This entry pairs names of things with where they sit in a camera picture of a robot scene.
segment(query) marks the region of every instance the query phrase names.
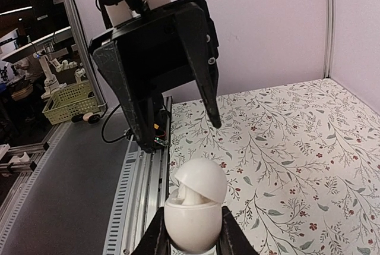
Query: screw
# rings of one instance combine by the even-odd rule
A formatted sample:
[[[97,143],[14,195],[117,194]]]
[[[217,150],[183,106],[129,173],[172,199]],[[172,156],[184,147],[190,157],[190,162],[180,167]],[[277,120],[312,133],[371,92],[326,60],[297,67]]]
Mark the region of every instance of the screw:
[[[216,59],[214,57],[211,57],[210,59],[208,59],[208,64],[209,65],[214,65],[216,62]]]

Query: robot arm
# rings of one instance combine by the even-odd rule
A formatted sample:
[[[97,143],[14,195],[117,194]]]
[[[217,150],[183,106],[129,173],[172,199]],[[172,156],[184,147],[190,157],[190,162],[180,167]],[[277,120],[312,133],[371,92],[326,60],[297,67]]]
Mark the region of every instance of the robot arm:
[[[220,128],[219,44],[206,1],[99,1],[113,28],[93,39],[89,51],[118,97],[139,146],[154,151],[162,93],[193,80],[211,123]],[[132,11],[139,15],[132,17]]]

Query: conveyor belt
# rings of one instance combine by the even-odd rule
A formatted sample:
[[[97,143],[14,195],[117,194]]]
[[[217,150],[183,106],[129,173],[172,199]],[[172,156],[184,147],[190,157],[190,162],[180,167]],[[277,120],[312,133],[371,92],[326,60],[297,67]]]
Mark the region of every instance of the conveyor belt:
[[[102,253],[128,142],[103,143],[101,125],[69,126],[20,207],[1,254]],[[116,114],[107,136],[126,127]]]

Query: fluorescent light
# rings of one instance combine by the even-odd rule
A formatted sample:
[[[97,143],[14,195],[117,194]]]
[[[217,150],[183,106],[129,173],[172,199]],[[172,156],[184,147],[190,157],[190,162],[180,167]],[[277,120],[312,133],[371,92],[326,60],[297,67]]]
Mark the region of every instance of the fluorescent light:
[[[14,13],[14,12],[17,12],[17,11],[22,11],[22,10],[30,10],[30,9],[32,9],[32,7],[17,8],[16,10],[9,10],[9,11],[2,12],[2,13],[0,13],[0,15]]]

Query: yellow plastic basket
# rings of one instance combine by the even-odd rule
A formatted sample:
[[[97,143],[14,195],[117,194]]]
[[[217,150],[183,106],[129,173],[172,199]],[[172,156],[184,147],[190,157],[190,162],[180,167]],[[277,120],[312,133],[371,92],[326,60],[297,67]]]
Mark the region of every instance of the yellow plastic basket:
[[[58,90],[49,99],[42,113],[54,125],[70,120],[78,114],[98,112],[95,97],[88,97],[92,91],[88,81]]]

